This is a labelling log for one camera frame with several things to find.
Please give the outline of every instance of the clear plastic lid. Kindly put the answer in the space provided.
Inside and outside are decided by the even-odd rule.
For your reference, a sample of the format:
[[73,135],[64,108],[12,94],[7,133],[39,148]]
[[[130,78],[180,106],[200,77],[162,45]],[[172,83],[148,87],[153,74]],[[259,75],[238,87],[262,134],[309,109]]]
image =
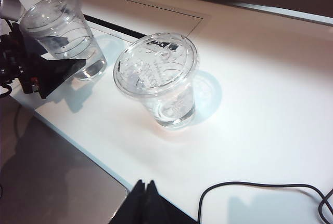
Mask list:
[[188,38],[157,33],[130,45],[117,59],[113,77],[130,96],[158,96],[188,79],[197,64],[196,48]]
[[20,28],[35,37],[49,36],[70,23],[80,9],[79,0],[41,0],[22,16]]

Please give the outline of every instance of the black wire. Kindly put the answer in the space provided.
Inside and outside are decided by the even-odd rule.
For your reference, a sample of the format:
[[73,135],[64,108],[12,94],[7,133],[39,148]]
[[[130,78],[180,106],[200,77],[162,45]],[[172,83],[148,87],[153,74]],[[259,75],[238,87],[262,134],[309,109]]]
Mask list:
[[0,98],[4,98],[4,97],[7,97],[11,91],[12,91],[12,88],[10,85],[6,85],[6,84],[0,84],[1,87],[5,88],[5,89],[8,89],[8,91],[6,91],[5,93],[2,93],[0,94]]
[[8,26],[9,26],[10,30],[13,31],[12,25],[11,25],[11,23],[9,22],[9,20],[5,19],[5,21],[7,22],[7,24],[8,24]]
[[203,202],[204,196],[213,189],[216,189],[216,188],[222,187],[222,186],[227,186],[227,185],[245,185],[245,186],[261,187],[261,188],[309,188],[309,189],[312,189],[312,190],[316,191],[322,198],[322,201],[320,202],[319,207],[318,207],[318,212],[319,212],[321,219],[323,220],[324,223],[331,224],[323,215],[322,208],[323,208],[323,205],[326,204],[329,211],[333,215],[333,208],[327,201],[330,198],[330,196],[333,194],[333,189],[326,196],[324,196],[324,194],[318,188],[316,188],[312,185],[307,185],[307,184],[262,184],[262,183],[253,183],[253,182],[243,182],[243,181],[223,182],[223,183],[219,183],[219,184],[216,184],[216,185],[213,185],[213,186],[207,188],[200,197],[197,224],[200,224],[200,222],[201,222],[202,202]]

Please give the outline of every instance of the gray floor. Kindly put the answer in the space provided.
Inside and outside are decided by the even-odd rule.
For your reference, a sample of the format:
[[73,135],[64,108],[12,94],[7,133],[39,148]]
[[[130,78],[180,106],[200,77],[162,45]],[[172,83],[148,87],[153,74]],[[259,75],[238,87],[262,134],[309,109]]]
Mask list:
[[122,185],[11,97],[0,127],[1,224],[109,222]]

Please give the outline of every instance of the plastic cup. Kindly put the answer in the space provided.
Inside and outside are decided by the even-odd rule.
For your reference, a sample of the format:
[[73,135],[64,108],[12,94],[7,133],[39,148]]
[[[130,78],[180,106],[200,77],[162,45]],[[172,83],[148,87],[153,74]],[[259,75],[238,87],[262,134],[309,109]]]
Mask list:
[[105,70],[105,57],[79,0],[38,2],[23,15],[20,30],[36,39],[54,59],[86,59],[86,66],[74,75],[78,79],[90,80]]
[[162,126],[178,128],[194,117],[197,50],[176,33],[145,36],[130,45],[113,70],[119,90],[138,99]]

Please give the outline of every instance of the white desk surface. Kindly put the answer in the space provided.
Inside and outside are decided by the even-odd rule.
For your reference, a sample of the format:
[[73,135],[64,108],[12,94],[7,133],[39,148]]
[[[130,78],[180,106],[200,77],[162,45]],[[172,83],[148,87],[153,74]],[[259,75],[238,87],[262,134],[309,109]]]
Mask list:
[[[27,8],[37,1],[22,0]],[[218,182],[309,183],[328,192],[333,28],[197,0],[146,1],[209,16],[190,36],[200,53],[192,125],[164,130],[120,94],[112,66],[129,43],[96,31],[109,60],[104,76],[67,82],[46,101],[19,86],[13,97],[127,187],[154,179],[194,219],[202,191]],[[207,195],[202,221],[320,223],[319,199],[310,194],[218,189]]]

